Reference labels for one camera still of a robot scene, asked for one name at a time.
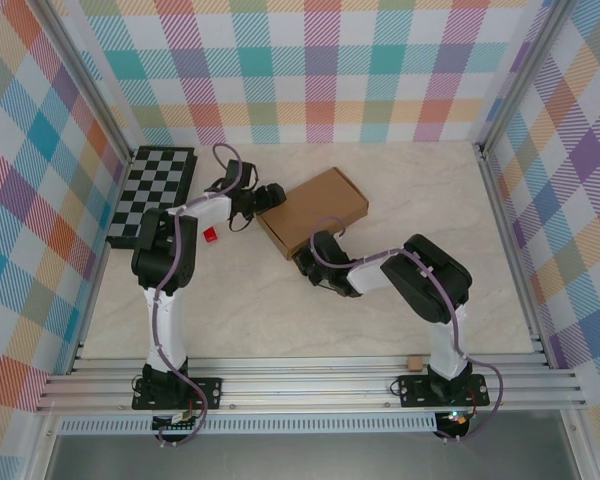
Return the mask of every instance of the black mounting plate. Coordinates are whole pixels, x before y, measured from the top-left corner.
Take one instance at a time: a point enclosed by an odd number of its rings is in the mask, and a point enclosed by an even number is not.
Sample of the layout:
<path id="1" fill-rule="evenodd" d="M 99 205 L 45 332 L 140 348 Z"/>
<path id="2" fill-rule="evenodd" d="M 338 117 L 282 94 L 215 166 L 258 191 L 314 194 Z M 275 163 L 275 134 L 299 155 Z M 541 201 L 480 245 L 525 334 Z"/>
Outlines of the black mounting plate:
<path id="1" fill-rule="evenodd" d="M 195 377 L 189 378 L 193 383 L 198 385 L 207 397 L 209 410 L 217 410 L 220 408 L 220 398 L 222 397 L 222 379 L 216 377 Z M 140 393 L 135 393 L 131 402 L 132 410 L 189 410 L 189 400 L 185 399 L 181 402 L 174 402 L 172 398 L 166 397 L 158 399 L 153 403 L 149 403 L 146 396 L 142 395 L 144 379 L 139 378 L 135 383 L 135 390 Z M 193 409 L 200 410 L 202 408 L 202 399 L 198 395 L 193 395 Z"/>
<path id="2" fill-rule="evenodd" d="M 467 381 L 465 395 L 458 395 L 452 402 L 444 403 L 431 391 L 428 375 L 402 375 L 398 377 L 397 390 L 400 393 L 400 406 L 403 408 L 473 407 L 474 400 L 469 391 L 475 395 L 475 405 L 477 407 L 486 407 L 490 403 L 489 392 L 486 387 L 487 384 L 483 375 L 472 374 Z"/>

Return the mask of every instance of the table surface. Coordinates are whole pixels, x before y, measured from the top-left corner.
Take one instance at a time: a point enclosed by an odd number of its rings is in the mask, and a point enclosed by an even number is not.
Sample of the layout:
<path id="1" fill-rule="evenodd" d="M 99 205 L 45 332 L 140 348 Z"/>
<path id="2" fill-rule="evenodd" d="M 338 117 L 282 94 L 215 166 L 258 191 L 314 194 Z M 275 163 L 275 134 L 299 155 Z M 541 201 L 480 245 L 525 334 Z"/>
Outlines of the table surface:
<path id="1" fill-rule="evenodd" d="M 531 352 L 504 249 L 467 142 L 243 145 L 261 183 L 291 189 L 337 166 L 370 202 L 369 215 L 340 239 L 352 257 L 402 245 L 422 233 L 471 272 L 466 344 L 472 353 Z M 209 147 L 199 156 L 190 198 L 223 175 Z M 198 241 L 182 330 L 192 357 L 426 354 L 428 324 L 394 289 L 358 299 L 312 287 L 257 222 L 217 229 Z M 85 358 L 140 358 L 149 345 L 147 306 L 131 273 L 131 251 L 112 250 Z"/>

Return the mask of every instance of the cable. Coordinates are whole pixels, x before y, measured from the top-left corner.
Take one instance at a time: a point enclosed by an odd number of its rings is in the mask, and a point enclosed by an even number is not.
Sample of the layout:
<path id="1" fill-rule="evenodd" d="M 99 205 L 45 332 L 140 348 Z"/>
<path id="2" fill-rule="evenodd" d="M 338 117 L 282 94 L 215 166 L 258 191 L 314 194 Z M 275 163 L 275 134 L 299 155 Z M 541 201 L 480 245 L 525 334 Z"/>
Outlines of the cable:
<path id="1" fill-rule="evenodd" d="M 336 222 L 338 222 L 340 224 L 340 226 L 342 227 L 342 231 L 338 234 L 338 237 L 342 237 L 346 232 L 347 232 L 347 227 L 344 224 L 344 221 L 340 218 L 340 217 L 336 217 L 333 215 L 330 215 L 328 217 L 324 217 L 322 220 L 320 220 L 315 227 L 313 227 L 313 231 L 311 232 L 311 236 L 309 237 L 309 247 L 311 249 L 311 253 L 313 254 L 313 258 L 316 259 L 316 261 L 328 268 L 341 268 L 341 269 L 346 269 L 346 268 L 354 268 L 357 266 L 360 266 L 364 263 L 368 263 L 368 262 L 372 262 L 373 260 L 377 260 L 378 258 L 382 258 L 382 257 L 386 257 L 386 256 L 391 256 L 391 255 L 396 255 L 398 253 L 400 253 L 400 251 L 402 249 L 400 248 L 393 248 L 391 250 L 387 250 L 386 252 L 381 252 L 381 253 L 377 253 L 375 255 L 371 255 L 369 257 L 364 257 L 360 260 L 357 260 L 355 262 L 350 262 L 350 263 L 331 263 L 331 262 L 327 262 L 324 258 L 322 258 L 320 255 L 318 255 L 318 251 L 316 250 L 316 240 L 315 240 L 315 236 L 319 231 L 319 228 L 321 225 L 323 225 L 326 221 L 328 220 L 335 220 Z"/>
<path id="2" fill-rule="evenodd" d="M 478 402 L 476 401 L 476 394 L 473 393 L 473 390 L 469 390 L 469 394 L 471 395 L 471 402 L 473 403 L 472 416 L 475 417 L 478 414 Z"/>
<path id="3" fill-rule="evenodd" d="M 258 186 L 258 182 L 260 181 L 260 175 L 258 175 L 258 167 L 253 166 L 253 173 L 255 174 L 253 185 L 247 188 L 247 192 L 253 192 Z"/>
<path id="4" fill-rule="evenodd" d="M 180 440 L 178 442 L 168 443 L 162 437 L 162 431 L 165 428 L 165 427 L 162 427 L 158 430 L 158 439 L 162 442 L 161 446 L 169 445 L 172 447 L 178 447 L 180 445 L 183 445 L 183 444 L 189 442 L 204 425 L 205 418 L 207 417 L 207 411 L 209 409 L 209 402 L 207 400 L 207 396 L 204 394 L 202 389 L 198 385 L 193 383 L 191 380 L 189 380 L 189 378 L 186 375 L 183 375 L 182 372 L 180 372 L 171 363 L 171 361 L 167 358 L 167 356 L 162 351 L 162 345 L 160 344 L 160 339 L 158 338 L 158 309 L 160 306 L 160 293 L 162 292 L 162 289 L 164 288 L 164 286 L 169 282 L 169 280 L 171 280 L 171 278 L 173 277 L 173 274 L 175 273 L 175 271 L 178 267 L 178 264 L 180 263 L 180 256 L 182 254 L 182 245 L 181 245 L 182 237 L 181 237 L 181 232 L 180 232 L 180 216 L 185 212 L 185 210 L 187 208 L 190 208 L 193 205 L 196 205 L 203 201 L 207 201 L 211 198 L 219 197 L 219 196 L 224 195 L 225 193 L 231 191 L 236 185 L 238 185 L 238 182 L 240 181 L 240 178 L 242 176 L 242 158 L 240 157 L 240 154 L 236 151 L 236 149 L 226 143 L 216 143 L 213 146 L 213 148 L 212 148 L 213 156 L 225 170 L 227 167 L 224 165 L 224 163 L 222 163 L 222 160 L 220 160 L 220 157 L 218 156 L 218 153 L 217 153 L 218 147 L 227 148 L 236 156 L 236 160 L 238 161 L 238 174 L 237 174 L 235 180 L 231 183 L 231 185 L 229 185 L 224 190 L 221 190 L 219 192 L 208 193 L 207 195 L 204 195 L 202 197 L 198 197 L 193 200 L 190 200 L 187 203 L 185 203 L 184 205 L 180 206 L 176 210 L 176 212 L 174 214 L 174 218 L 173 218 L 173 224 L 174 224 L 174 229 L 175 229 L 175 232 L 173 235 L 173 243 L 174 243 L 175 249 L 176 249 L 175 256 L 173 258 L 173 263 L 171 264 L 169 271 L 167 272 L 167 274 L 164 276 L 162 281 L 156 287 L 155 294 L 153 296 L 153 308 L 152 308 L 152 312 L 151 312 L 151 333 L 153 336 L 153 343 L 156 346 L 156 351 L 158 353 L 158 356 L 164 362 L 164 364 L 167 366 L 167 368 L 169 368 L 169 370 L 171 370 L 176 375 L 176 377 L 178 377 L 180 380 L 182 380 L 187 385 L 189 385 L 191 388 L 193 388 L 193 390 L 202 399 L 202 411 L 200 412 L 199 421 L 197 422 L 197 425 L 193 429 L 193 431 L 189 435 L 187 435 L 185 438 L 183 438 L 182 440 Z"/>
<path id="5" fill-rule="evenodd" d="M 247 220 L 247 222 L 246 222 L 246 223 L 245 223 L 243 226 L 241 226 L 241 227 L 240 227 L 239 229 L 237 229 L 237 230 L 234 230 L 234 229 L 233 229 L 233 218 L 231 218 L 231 219 L 229 220 L 229 231 L 230 231 L 230 232 L 233 232 L 233 233 L 240 233 L 240 232 L 242 232 L 244 229 L 246 229 L 246 228 L 247 228 L 249 225 L 251 225 L 251 221 L 252 221 L 252 220 L 253 220 L 253 218 L 251 218 L 251 219 Z"/>
<path id="6" fill-rule="evenodd" d="M 405 249 L 401 249 L 400 253 L 402 255 L 406 256 L 409 260 L 411 260 L 413 263 L 416 264 L 416 266 L 422 271 L 422 273 L 424 273 L 425 276 L 431 281 L 431 283 L 433 283 L 433 286 L 436 287 L 436 290 L 438 290 L 438 293 L 442 297 L 442 300 L 444 301 L 445 305 L 447 306 L 447 309 L 449 310 L 449 313 L 451 314 L 451 322 L 453 324 L 453 347 L 455 348 L 456 352 L 458 352 L 458 355 L 462 356 L 462 358 L 464 358 L 468 362 L 473 363 L 474 365 L 478 365 L 480 367 L 485 367 L 490 370 L 493 370 L 493 373 L 495 373 L 496 377 L 498 377 L 498 398 L 496 400 L 495 405 L 493 406 L 493 410 L 491 410 L 491 412 L 487 416 L 486 420 L 482 424 L 480 424 L 478 426 L 478 428 L 476 428 L 473 432 L 470 432 L 467 435 L 465 435 L 464 437 L 462 437 L 462 441 L 469 440 L 469 439 L 475 437 L 481 431 L 483 431 L 485 429 L 485 427 L 487 425 L 489 425 L 489 423 L 491 423 L 491 421 L 493 420 L 493 417 L 498 413 L 498 409 L 500 408 L 500 405 L 502 404 L 502 397 L 504 396 L 504 379 L 502 378 L 502 373 L 500 373 L 500 370 L 498 370 L 498 368 L 495 365 L 491 365 L 490 363 L 475 360 L 475 359 L 471 358 L 469 355 L 467 355 L 462 350 L 462 348 L 460 348 L 460 334 L 459 334 L 460 327 L 458 324 L 458 317 L 456 316 L 456 310 L 455 310 L 455 308 L 453 308 L 451 299 L 449 298 L 449 295 L 445 291 L 444 287 L 442 286 L 440 281 L 436 278 L 436 276 L 431 271 L 429 271 L 429 269 L 424 265 L 424 263 L 422 263 L 422 261 L 420 261 L 420 259 L 418 257 L 416 257 L 413 253 L 408 252 Z M 445 435 L 447 438 L 452 438 L 452 437 L 450 437 L 450 435 L 447 435 L 444 432 L 439 432 L 439 433 L 441 433 L 442 435 Z"/>
<path id="7" fill-rule="evenodd" d="M 394 386 L 396 383 L 398 383 L 399 381 L 400 381 L 400 379 L 396 379 L 396 380 L 394 380 L 394 381 L 393 381 L 393 383 L 392 383 L 391 385 L 389 385 L 389 391 L 390 391 L 390 392 L 391 392 L 393 395 L 395 395 L 396 397 L 399 397 L 399 396 L 400 396 L 400 394 L 399 394 L 398 392 L 396 392 L 396 391 L 393 389 L 393 386 Z"/>
<path id="8" fill-rule="evenodd" d="M 140 391 L 136 387 L 136 383 L 137 383 L 137 381 L 138 381 L 139 378 L 142 378 L 142 375 L 136 375 L 135 377 L 133 377 L 131 379 L 131 390 L 133 390 L 136 393 L 140 393 Z"/>
<path id="9" fill-rule="evenodd" d="M 442 284 L 440 283 L 440 281 L 424 265 L 424 263 L 422 263 L 422 261 L 417 256 L 415 256 L 413 253 L 405 250 L 404 248 L 394 248 L 394 249 L 386 250 L 384 252 L 377 253 L 375 255 L 371 255 L 370 257 L 365 257 L 362 260 L 358 260 L 357 262 L 347 263 L 347 264 L 343 264 L 343 265 L 338 265 L 335 263 L 327 262 L 322 257 L 320 257 L 320 255 L 318 254 L 318 251 L 316 250 L 316 246 L 315 246 L 315 235 L 316 235 L 316 233 L 318 233 L 318 228 L 321 225 L 323 225 L 327 220 L 335 220 L 338 223 L 340 223 L 340 226 L 342 227 L 342 232 L 338 235 L 339 237 L 344 235 L 345 232 L 347 231 L 346 226 L 345 226 L 344 222 L 342 221 L 342 219 L 339 217 L 335 217 L 335 216 L 325 217 L 316 224 L 316 226 L 313 228 L 313 231 L 311 232 L 311 237 L 309 238 L 309 246 L 311 248 L 311 253 L 313 254 L 313 258 L 315 258 L 318 263 L 324 265 L 325 267 L 329 267 L 329 268 L 355 268 L 364 263 L 370 262 L 372 260 L 376 260 L 378 258 L 386 257 L 386 256 L 391 256 L 391 255 L 396 255 L 396 254 L 402 254 L 402 255 L 406 256 L 409 260 L 411 260 L 413 263 L 415 263 L 416 266 L 422 271 L 422 273 L 424 273 L 424 275 L 431 281 L 431 283 L 433 283 L 433 286 L 436 288 L 436 290 L 442 297 L 442 300 L 445 303 L 447 309 L 449 310 L 449 314 L 451 315 L 451 323 L 453 326 L 453 348 L 456 350 L 458 355 L 460 355 L 462 358 L 464 358 L 468 362 L 471 362 L 474 365 L 478 365 L 480 367 L 488 368 L 496 374 L 496 377 L 498 377 L 498 398 L 493 407 L 493 410 L 491 410 L 491 412 L 487 416 L 486 420 L 482 424 L 480 424 L 478 426 L 478 428 L 476 428 L 473 432 L 468 433 L 467 435 L 462 437 L 462 441 L 469 440 L 470 438 L 475 437 L 478 433 L 480 433 L 482 430 L 484 430 L 484 428 L 489 423 L 491 423 L 494 416 L 498 413 L 498 409 L 502 405 L 502 397 L 504 396 L 504 379 L 502 378 L 502 373 L 500 373 L 500 370 L 498 370 L 498 368 L 495 365 L 492 365 L 492 364 L 486 363 L 486 362 L 481 362 L 479 360 L 475 360 L 475 359 L 471 358 L 469 355 L 467 355 L 462 350 L 462 348 L 460 348 L 460 334 L 459 334 L 460 327 L 458 324 L 458 317 L 456 316 L 456 310 L 455 310 L 455 308 L 453 308 L 451 299 L 449 298 L 449 295 L 445 291 L 445 289 L 442 286 Z M 439 433 L 447 438 L 452 438 L 451 436 L 447 435 L 444 432 L 439 432 Z"/>

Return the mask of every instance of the colorful plaid wall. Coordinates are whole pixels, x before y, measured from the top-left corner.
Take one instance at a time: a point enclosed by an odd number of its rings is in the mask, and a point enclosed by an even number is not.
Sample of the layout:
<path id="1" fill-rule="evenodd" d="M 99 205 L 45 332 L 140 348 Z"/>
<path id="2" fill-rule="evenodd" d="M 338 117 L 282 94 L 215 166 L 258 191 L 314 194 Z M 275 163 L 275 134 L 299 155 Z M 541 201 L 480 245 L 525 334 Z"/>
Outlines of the colorful plaid wall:
<path id="1" fill-rule="evenodd" d="M 91 56 L 91 53 L 89 52 L 89 50 L 84 44 L 84 41 L 82 40 L 82 37 L 78 34 L 75 23 L 73 22 L 71 17 L 69 17 L 69 12 L 67 11 L 65 6 L 65 0 L 50 0 L 50 2 L 56 10 L 56 13 L 60 17 L 60 20 L 64 24 L 65 30 L 69 34 L 69 37 L 73 41 L 76 49 L 82 56 L 84 65 L 91 75 L 91 79 L 100 91 L 102 99 L 109 106 L 109 110 L 116 119 L 116 123 L 118 124 L 120 131 L 127 140 L 127 143 L 130 146 L 135 147 L 138 147 L 140 145 L 146 145 L 146 142 L 138 142 L 131 134 L 126 118 L 120 111 L 120 107 L 116 104 L 115 100 L 113 99 L 113 95 L 111 94 L 107 83 L 102 78 L 102 73 L 100 72 L 100 69 L 96 66 L 95 61 Z"/>
<path id="2" fill-rule="evenodd" d="M 79 22 L 66 8 L 78 2 L 86 17 L 83 28 L 76 28 Z M 143 137 L 135 144 L 146 139 L 182 145 L 468 139 L 503 55 L 520 35 L 518 20 L 525 8 L 538 5 L 529 0 L 56 3 L 81 50 L 88 50 L 84 38 L 95 34 L 97 53 L 104 52 L 106 63 L 98 64 L 99 70 L 112 71 L 116 84 L 109 83 L 109 90 L 122 97 L 111 98 L 112 104 L 129 112 L 132 118 L 125 122 L 137 125 L 136 137 Z M 85 53 L 94 66 L 95 53 Z"/>
<path id="3" fill-rule="evenodd" d="M 551 12 L 551 7 L 555 3 L 556 0 L 542 0 L 542 6 L 538 10 L 536 14 L 536 18 L 533 20 L 533 24 L 531 28 L 527 32 L 527 36 L 522 42 L 522 46 L 516 55 L 516 59 L 511 64 L 511 68 L 509 68 L 509 72 L 507 73 L 507 77 L 505 81 L 502 83 L 500 90 L 498 91 L 498 96 L 496 97 L 491 109 L 489 110 L 489 115 L 487 115 L 487 120 L 482 126 L 478 137 L 475 139 L 476 143 L 484 143 L 484 140 L 489 133 L 489 129 L 491 125 L 493 125 L 493 121 L 496 118 L 496 115 L 500 111 L 500 107 L 502 106 L 502 102 L 509 95 L 511 91 L 511 87 L 513 86 L 516 78 L 518 78 L 518 74 L 520 73 L 520 68 L 524 64 L 524 61 L 527 59 L 527 56 L 531 52 L 531 47 L 533 42 L 535 42 L 538 34 L 542 30 L 545 20 L 549 16 L 549 12 Z"/>
<path id="4" fill-rule="evenodd" d="M 123 163 L 24 0 L 0 1 L 0 480 L 91 289 Z"/>
<path id="5" fill-rule="evenodd" d="M 579 374 L 600 448 L 600 0 L 578 3 L 494 153 L 544 326 Z"/>

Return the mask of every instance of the black and white chessboard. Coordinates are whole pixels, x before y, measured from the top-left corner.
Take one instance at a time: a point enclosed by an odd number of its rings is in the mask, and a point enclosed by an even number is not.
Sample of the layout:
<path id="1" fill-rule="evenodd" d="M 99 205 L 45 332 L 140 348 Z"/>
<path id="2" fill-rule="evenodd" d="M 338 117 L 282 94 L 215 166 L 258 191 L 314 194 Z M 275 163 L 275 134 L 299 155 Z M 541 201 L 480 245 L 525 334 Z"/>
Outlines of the black and white chessboard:
<path id="1" fill-rule="evenodd" d="M 107 241 L 112 248 L 135 247 L 145 210 L 187 201 L 197 159 L 193 148 L 138 149 L 109 228 Z"/>

